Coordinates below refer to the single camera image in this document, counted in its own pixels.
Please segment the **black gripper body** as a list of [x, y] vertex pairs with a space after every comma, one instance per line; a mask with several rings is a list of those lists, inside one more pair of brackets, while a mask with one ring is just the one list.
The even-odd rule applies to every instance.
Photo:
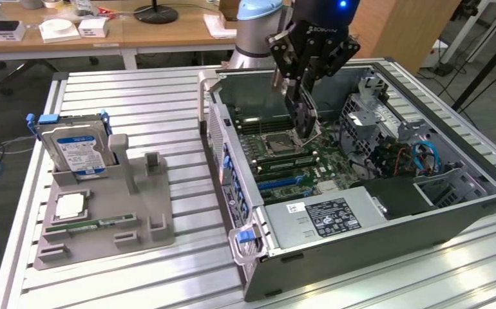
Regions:
[[354, 20], [359, 1], [306, 0], [292, 4], [291, 23], [311, 23], [312, 48], [320, 36], [335, 37], [350, 34], [348, 27]]

